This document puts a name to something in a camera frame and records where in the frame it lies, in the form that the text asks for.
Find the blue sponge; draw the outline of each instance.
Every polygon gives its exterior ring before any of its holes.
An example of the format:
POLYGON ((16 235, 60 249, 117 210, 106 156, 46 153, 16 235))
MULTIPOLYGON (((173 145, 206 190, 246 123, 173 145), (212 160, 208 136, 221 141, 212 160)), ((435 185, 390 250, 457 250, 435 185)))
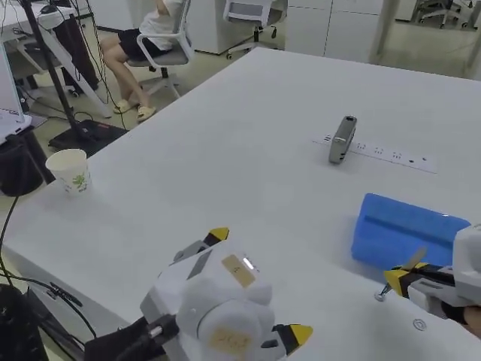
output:
POLYGON ((403 265, 425 246, 423 262, 452 265, 456 233, 469 225, 461 218, 368 193, 355 226, 352 257, 386 270, 403 265))

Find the computer monitor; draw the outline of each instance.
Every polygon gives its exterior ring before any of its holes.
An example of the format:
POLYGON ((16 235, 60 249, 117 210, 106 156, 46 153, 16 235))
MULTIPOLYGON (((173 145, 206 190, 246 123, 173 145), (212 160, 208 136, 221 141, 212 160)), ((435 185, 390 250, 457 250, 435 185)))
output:
POLYGON ((28 128, 32 118, 22 112, 14 77, 2 42, 0 42, 0 84, 2 84, 0 86, 0 144, 3 144, 9 135, 18 134, 28 128))

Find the chair wheel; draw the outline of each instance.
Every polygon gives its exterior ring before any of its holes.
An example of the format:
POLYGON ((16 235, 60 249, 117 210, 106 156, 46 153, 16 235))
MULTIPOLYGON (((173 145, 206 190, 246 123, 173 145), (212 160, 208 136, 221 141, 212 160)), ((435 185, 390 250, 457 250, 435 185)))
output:
POLYGON ((68 92, 69 92, 69 93, 70 93, 70 95, 71 95, 71 96, 73 96, 74 98, 78 98, 78 97, 80 97, 80 94, 79 94, 79 93, 77 93, 77 91, 76 91, 76 90, 69 90, 68 92))

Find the black shorts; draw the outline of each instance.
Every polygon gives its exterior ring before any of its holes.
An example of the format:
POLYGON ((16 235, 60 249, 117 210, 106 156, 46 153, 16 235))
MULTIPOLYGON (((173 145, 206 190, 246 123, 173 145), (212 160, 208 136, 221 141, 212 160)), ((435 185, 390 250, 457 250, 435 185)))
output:
MULTIPOLYGON (((139 29, 123 30, 118 33, 120 47, 124 53, 132 60, 146 60, 144 52, 138 46, 137 37, 141 34, 139 29)), ((155 58, 168 53, 170 50, 160 50, 152 41, 144 38, 143 43, 149 54, 155 58)))

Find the led light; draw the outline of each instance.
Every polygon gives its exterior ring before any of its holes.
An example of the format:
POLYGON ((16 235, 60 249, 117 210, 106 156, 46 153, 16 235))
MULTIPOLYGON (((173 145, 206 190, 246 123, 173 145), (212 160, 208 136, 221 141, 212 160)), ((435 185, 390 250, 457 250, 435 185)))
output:
POLYGON ((247 265, 247 267, 249 267, 250 269, 254 269, 254 266, 253 264, 247 259, 244 257, 244 263, 247 265))

